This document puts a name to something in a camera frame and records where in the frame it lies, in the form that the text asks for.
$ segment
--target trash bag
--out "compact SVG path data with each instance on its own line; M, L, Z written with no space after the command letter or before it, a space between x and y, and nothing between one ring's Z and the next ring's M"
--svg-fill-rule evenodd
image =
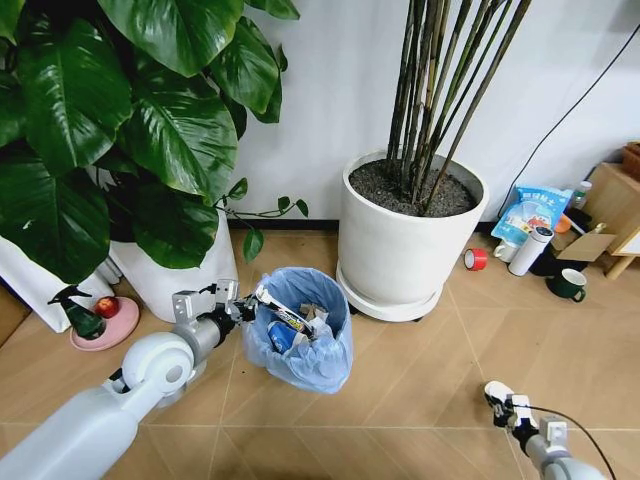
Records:
M321 336L296 345L284 354L276 352L267 327L277 317L259 307L256 319L242 326L247 359L291 385L316 393L336 393L349 378L353 364L353 337L349 305L338 284L313 268L289 267L265 275L260 284L281 303L298 312L303 303L324 308L333 337Z

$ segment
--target blue plastic bag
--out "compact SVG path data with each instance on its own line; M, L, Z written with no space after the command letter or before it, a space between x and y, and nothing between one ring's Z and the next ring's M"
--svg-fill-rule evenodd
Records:
M260 284L284 305L298 311L303 303L324 308L333 337L321 336L296 345L285 354L276 352L267 333L277 317L265 307L256 319L242 325L247 359L291 385L316 393L336 393L349 378L353 364L353 337L349 305L338 284L313 268L289 267L265 275Z
M573 190L552 187L517 187L518 202L502 215L491 235L522 246L536 227L550 230L558 223Z

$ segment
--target tiled floor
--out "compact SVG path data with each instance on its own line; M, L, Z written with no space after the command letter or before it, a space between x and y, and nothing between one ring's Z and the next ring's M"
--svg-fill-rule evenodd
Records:
M238 247L241 233L233 232ZM246 292L276 267L333 274L336 260L335 234L269 232L258 259L238 268ZM618 478L640 478L640 265L615 282L598 267L587 276L588 297L574 304L497 260L481 272L459 263L421 322L353 317L353 372L334 396L252 366L236 331L188 395L145 419L108 478L535 479L515 442L491 425L481 395L490 379L578 418ZM145 312L131 339L91 354L30 317L0 349L0 454L70 395L101 383L132 341L169 328ZM581 432L570 443L604 471Z

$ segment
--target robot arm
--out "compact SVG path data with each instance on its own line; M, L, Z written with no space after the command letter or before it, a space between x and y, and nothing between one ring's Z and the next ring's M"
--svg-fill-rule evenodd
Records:
M174 294L173 331L134 343L100 387L77 394L0 461L0 478L101 478L133 443L139 422L177 401L235 325L255 318L257 301L238 300L235 280L207 290L213 308L198 292Z
M516 395L500 382L485 386L485 398L493 409L493 423L506 428L538 470L542 480L605 480L599 470L571 456L567 448L567 423L558 417L540 420L529 408L529 397Z

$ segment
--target white pot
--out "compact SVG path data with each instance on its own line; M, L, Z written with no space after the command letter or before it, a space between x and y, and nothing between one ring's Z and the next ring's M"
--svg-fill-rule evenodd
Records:
M382 208L358 194L349 175L385 157L385 151L352 161L342 174L338 269L349 303L380 320L415 320L431 311L444 282L489 202L485 183L452 162L448 173L475 197L476 207L444 218L412 217ZM434 167L442 165L436 157Z
M227 218L220 212L216 241L197 268L171 269L154 262L136 243L111 242L109 256L153 314L174 323L171 295L200 290L221 278L238 279Z
M0 238L0 276L55 332L69 328L69 319L59 304L47 305L60 290L68 286L54 274L27 257L10 241ZM98 272L78 286L89 297L74 297L73 301L91 308L100 297L113 295L113 290Z

